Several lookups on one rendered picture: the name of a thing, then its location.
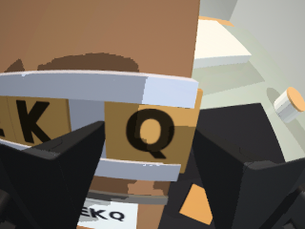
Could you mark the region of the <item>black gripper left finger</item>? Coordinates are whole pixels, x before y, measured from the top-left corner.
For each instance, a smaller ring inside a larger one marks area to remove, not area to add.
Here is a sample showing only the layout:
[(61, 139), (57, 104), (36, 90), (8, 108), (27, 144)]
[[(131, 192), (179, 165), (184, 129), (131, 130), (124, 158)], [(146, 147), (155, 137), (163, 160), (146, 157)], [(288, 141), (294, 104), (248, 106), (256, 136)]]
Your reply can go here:
[(24, 150), (0, 142), (0, 190), (34, 229), (76, 229), (106, 141), (106, 122)]

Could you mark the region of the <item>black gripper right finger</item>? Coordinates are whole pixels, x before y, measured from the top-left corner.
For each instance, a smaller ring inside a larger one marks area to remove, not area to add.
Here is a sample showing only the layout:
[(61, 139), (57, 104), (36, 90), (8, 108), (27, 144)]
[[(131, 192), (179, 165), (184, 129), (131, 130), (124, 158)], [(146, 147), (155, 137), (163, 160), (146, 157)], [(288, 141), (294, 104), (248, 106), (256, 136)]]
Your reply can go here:
[(201, 127), (192, 146), (214, 229), (263, 229), (305, 183), (305, 157), (275, 164)]

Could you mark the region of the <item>white cylindrical jar with orange lid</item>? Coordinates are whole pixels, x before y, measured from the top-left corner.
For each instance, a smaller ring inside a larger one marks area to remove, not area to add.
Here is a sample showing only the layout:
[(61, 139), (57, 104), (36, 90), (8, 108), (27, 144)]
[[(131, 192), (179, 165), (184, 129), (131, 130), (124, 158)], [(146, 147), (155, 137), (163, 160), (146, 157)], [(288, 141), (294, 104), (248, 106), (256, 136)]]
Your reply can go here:
[(275, 113), (283, 122), (289, 123), (305, 111), (305, 100), (295, 88), (287, 88), (274, 103)]

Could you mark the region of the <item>white paper ticket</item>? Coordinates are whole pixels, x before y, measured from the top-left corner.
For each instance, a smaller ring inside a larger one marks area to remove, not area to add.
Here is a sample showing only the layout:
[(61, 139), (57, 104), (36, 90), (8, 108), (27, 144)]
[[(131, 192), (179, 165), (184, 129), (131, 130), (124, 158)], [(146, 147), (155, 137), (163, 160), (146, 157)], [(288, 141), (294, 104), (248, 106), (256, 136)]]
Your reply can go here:
[(77, 225), (94, 229), (136, 229), (138, 203), (85, 199)]

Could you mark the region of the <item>tan wooden board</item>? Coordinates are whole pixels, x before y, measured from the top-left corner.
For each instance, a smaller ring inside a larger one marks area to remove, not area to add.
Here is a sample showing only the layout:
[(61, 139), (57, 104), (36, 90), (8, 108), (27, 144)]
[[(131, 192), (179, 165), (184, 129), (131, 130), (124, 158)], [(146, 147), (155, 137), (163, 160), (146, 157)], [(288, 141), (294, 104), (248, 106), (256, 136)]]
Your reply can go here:
[[(199, 0), (0, 0), (0, 96), (68, 98), (73, 131), (104, 121), (104, 100), (194, 108)], [(180, 164), (106, 159), (87, 198), (138, 203), (157, 229)]]

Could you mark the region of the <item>white flat rectangular slab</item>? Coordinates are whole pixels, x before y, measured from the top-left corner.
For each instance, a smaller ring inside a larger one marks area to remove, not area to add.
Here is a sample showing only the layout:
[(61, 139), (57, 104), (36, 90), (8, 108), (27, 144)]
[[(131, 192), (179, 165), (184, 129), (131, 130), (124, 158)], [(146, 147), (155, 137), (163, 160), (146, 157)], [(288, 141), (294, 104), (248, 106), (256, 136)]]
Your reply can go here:
[(209, 66), (247, 64), (247, 49), (217, 20), (198, 19), (197, 42), (195, 42), (193, 68)]

